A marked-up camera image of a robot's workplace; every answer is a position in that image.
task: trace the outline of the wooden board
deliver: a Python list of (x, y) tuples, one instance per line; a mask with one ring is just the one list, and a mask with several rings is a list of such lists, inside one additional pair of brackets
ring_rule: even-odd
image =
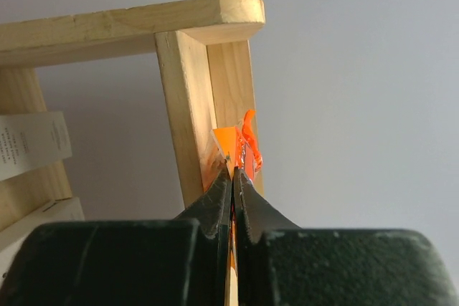
[(204, 44), (248, 39), (261, 0), (186, 0), (0, 25), (0, 67), (36, 67), (154, 52), (154, 34), (183, 30)]
[[(0, 114), (46, 110), (33, 69), (0, 69)], [(0, 181), (0, 231), (47, 201), (71, 196), (62, 161)]]
[(156, 35), (159, 68), (185, 207), (204, 192), (202, 172), (216, 128), (206, 46), (183, 32)]
[[(247, 110), (255, 109), (249, 42), (209, 45), (207, 52), (217, 126), (236, 125)], [(258, 138), (256, 118), (252, 126)], [(258, 173), (254, 185), (264, 195), (262, 171)]]

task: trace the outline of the wooden top board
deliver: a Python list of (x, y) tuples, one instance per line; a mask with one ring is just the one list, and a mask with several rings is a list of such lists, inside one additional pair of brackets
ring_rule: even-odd
[(203, 44), (242, 41), (264, 23), (262, 0), (185, 0), (0, 24), (0, 67), (154, 52), (154, 34), (175, 30)]

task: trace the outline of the gray wall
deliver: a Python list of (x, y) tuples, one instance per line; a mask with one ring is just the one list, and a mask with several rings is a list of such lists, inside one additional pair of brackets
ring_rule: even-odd
[[(173, 0), (0, 0), (19, 21)], [(310, 227), (407, 227), (459, 283), (459, 1), (265, 0), (252, 40), (268, 200)], [(39, 69), (87, 217), (183, 208), (156, 56)]]

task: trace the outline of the plain wall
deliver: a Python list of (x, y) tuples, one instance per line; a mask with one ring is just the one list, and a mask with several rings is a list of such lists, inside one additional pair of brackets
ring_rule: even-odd
[[(0, 0), (0, 22), (173, 0)], [(269, 202), (301, 226), (403, 227), (459, 284), (459, 1), (265, 0), (251, 41)], [(183, 208), (154, 54), (38, 69), (89, 219)]]

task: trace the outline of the white box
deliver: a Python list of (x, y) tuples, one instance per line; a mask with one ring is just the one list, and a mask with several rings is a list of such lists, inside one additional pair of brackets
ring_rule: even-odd
[(0, 181), (71, 155), (61, 112), (0, 115)]
[(78, 197), (50, 201), (0, 232), (0, 287), (22, 242), (35, 227), (56, 221), (84, 220)]

